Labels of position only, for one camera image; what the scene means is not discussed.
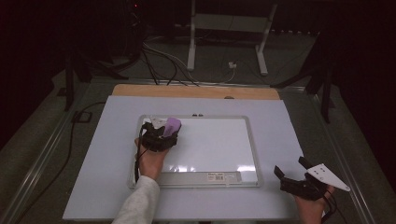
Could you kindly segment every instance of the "white metal frame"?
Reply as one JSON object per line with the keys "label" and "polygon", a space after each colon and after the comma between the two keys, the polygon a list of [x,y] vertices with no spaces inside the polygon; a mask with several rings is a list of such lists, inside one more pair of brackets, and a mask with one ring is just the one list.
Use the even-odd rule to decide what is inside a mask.
{"label": "white metal frame", "polygon": [[[195,66],[195,29],[245,31],[262,33],[262,42],[256,46],[256,54],[260,67],[260,73],[263,76],[268,75],[267,66],[265,64],[262,52],[264,50],[265,42],[271,30],[272,21],[276,13],[276,7],[277,4],[272,5],[270,14],[267,18],[210,15],[195,13],[195,0],[191,0],[191,36],[187,69],[189,71],[193,71]],[[226,26],[224,26],[224,23],[229,23],[229,26],[226,28]]]}

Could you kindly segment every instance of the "whiteboard frame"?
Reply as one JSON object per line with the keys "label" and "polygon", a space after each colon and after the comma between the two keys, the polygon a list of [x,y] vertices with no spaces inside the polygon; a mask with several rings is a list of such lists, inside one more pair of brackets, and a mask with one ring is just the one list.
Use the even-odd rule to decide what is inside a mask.
{"label": "whiteboard frame", "polygon": [[[159,179],[157,180],[161,188],[244,188],[244,187],[260,187],[262,184],[262,174],[257,161],[256,148],[254,146],[253,136],[251,134],[250,123],[247,116],[204,116],[204,115],[191,115],[191,116],[180,116],[180,115],[142,115],[138,120],[138,124],[144,124],[147,119],[242,119],[245,122],[247,129],[247,138],[251,153],[251,159],[255,167],[255,179],[254,181],[244,181],[241,176],[241,172],[220,172],[213,170],[212,172],[180,172],[180,173],[168,173],[162,172]],[[139,137],[141,130],[141,125],[138,125],[136,129],[135,137]],[[181,123],[180,133],[183,133],[183,122]],[[137,153],[137,147],[133,148],[133,156],[131,158],[131,168],[130,176],[128,178],[128,187],[134,189],[134,164],[135,164],[135,154]],[[230,177],[224,181],[205,181],[206,176],[210,176],[210,173],[224,173],[226,176]]]}

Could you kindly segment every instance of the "dark background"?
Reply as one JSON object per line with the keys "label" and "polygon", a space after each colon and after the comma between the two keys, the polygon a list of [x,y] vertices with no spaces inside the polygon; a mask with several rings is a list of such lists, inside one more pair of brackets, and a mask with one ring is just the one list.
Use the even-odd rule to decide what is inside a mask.
{"label": "dark background", "polygon": [[[262,16],[263,1],[197,1],[197,11]],[[139,53],[137,23],[152,34],[175,35],[174,24],[190,22],[185,0],[2,1],[0,3],[0,147],[52,91],[50,79],[64,69],[65,46],[111,62]],[[333,84],[361,127],[395,189],[395,9],[385,1],[282,1],[275,34],[318,35],[303,70],[335,62]],[[125,49],[120,39],[134,45]]]}

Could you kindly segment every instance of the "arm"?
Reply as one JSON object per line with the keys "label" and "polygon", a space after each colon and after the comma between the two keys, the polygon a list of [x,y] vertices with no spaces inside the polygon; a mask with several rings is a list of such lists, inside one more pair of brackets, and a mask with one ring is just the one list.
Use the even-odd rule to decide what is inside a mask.
{"label": "arm", "polygon": [[[328,191],[334,192],[334,187],[329,186]],[[331,194],[326,192],[325,197],[330,198]],[[308,201],[298,196],[294,196],[297,204],[298,213],[302,224],[319,224],[321,223],[323,211],[326,208],[326,202],[323,199]]]}
{"label": "arm", "polygon": [[123,204],[113,224],[151,223],[159,197],[157,182],[147,176],[140,176],[134,192]]}
{"label": "arm", "polygon": [[140,178],[134,192],[123,204],[113,224],[151,223],[158,199],[160,187],[155,181],[163,169],[163,160],[168,149],[163,152],[146,151],[139,160]]}

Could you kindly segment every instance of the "purple object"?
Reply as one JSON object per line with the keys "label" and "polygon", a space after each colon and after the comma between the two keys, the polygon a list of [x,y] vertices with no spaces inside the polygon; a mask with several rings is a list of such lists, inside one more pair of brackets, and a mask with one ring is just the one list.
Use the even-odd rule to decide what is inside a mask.
{"label": "purple object", "polygon": [[169,118],[165,124],[165,130],[163,131],[163,137],[169,137],[174,132],[178,132],[181,127],[179,119]]}

